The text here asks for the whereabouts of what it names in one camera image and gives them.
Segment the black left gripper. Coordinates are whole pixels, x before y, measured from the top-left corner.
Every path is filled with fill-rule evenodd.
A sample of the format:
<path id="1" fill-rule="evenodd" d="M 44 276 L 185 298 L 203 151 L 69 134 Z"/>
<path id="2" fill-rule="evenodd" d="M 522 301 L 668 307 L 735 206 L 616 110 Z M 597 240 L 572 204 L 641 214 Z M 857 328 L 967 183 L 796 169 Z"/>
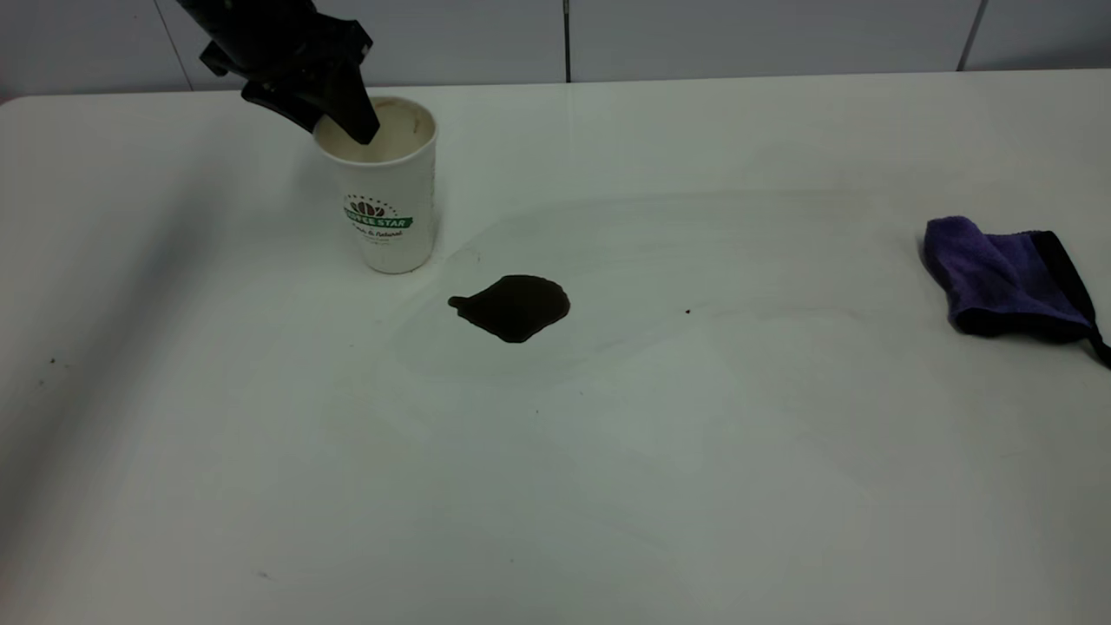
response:
<path id="1" fill-rule="evenodd" d="M 200 61 L 214 75 L 241 75 L 246 102 L 312 132 L 323 111 L 358 145 L 373 142 L 380 122 L 360 65 L 372 39 L 356 20 L 318 12 L 312 1 L 181 1 L 209 36 Z M 322 104 L 280 84 L 323 82 Z"/>

